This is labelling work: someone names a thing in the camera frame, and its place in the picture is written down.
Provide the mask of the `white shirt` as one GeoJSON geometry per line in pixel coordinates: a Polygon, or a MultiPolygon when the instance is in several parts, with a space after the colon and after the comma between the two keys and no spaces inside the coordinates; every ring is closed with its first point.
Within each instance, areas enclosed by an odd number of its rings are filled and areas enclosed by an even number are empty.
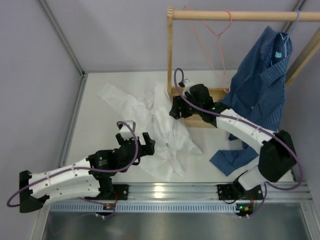
{"type": "Polygon", "coordinates": [[[164,83],[156,82],[154,89],[136,98],[107,83],[97,95],[124,120],[136,123],[137,133],[147,132],[155,141],[154,155],[142,158],[140,167],[153,177],[169,181],[176,173],[184,177],[184,157],[201,154],[181,120],[169,115],[171,101],[164,83]]]}

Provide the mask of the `pink wire hanger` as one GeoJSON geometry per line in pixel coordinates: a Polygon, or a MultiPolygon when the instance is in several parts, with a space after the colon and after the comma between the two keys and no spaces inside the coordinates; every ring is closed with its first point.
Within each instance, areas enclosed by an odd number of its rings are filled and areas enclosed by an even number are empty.
{"type": "Polygon", "coordinates": [[[201,20],[201,22],[205,25],[205,27],[217,38],[217,44],[218,44],[218,49],[219,49],[219,54],[220,54],[220,59],[221,59],[221,63],[222,63],[222,67],[223,67],[223,78],[224,80],[226,81],[226,86],[225,84],[223,83],[222,81],[222,78],[220,76],[218,76],[217,74],[217,71],[214,67],[214,64],[213,64],[213,60],[209,54],[209,52],[206,50],[206,47],[198,33],[198,31],[196,30],[194,24],[192,23],[191,20],[188,20],[188,23],[189,23],[189,26],[191,27],[199,45],[200,45],[200,48],[202,50],[202,52],[204,53],[206,59],[208,60],[209,62],[209,65],[212,69],[212,71],[214,72],[215,76],[217,77],[217,79],[219,80],[220,82],[220,85],[221,85],[221,88],[223,89],[223,91],[225,93],[229,93],[231,90],[230,90],[230,86],[231,86],[231,81],[229,80],[229,78],[227,77],[227,68],[226,68],[226,64],[225,64],[225,58],[224,58],[224,54],[223,54],[223,49],[222,49],[222,45],[221,45],[221,36],[231,27],[232,23],[233,23],[233,17],[232,17],[232,14],[229,10],[227,9],[224,9],[223,10],[224,12],[226,12],[229,16],[229,24],[219,33],[215,32],[208,24],[206,21],[204,20],[201,20]]]}

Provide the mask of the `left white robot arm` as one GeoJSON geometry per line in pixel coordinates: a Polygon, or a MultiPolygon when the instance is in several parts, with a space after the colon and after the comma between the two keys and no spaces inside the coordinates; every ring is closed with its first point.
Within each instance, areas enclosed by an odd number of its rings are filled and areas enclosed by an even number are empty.
{"type": "Polygon", "coordinates": [[[31,213],[55,202],[85,198],[109,200],[114,192],[112,177],[140,164],[155,153],[155,141],[147,132],[124,139],[116,135],[119,148],[99,150],[88,157],[52,171],[19,174],[19,211],[31,213]]]}

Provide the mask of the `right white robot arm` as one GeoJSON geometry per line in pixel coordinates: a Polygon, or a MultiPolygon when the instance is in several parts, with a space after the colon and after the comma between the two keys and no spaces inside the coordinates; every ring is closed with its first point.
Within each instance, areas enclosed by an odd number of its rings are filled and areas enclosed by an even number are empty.
{"type": "Polygon", "coordinates": [[[179,83],[176,89],[178,95],[172,98],[171,117],[178,120],[198,115],[204,122],[242,140],[258,154],[258,163],[231,184],[237,198],[245,198],[253,188],[265,182],[278,182],[297,164],[288,132],[265,129],[241,117],[224,103],[214,102],[202,83],[179,83]]]}

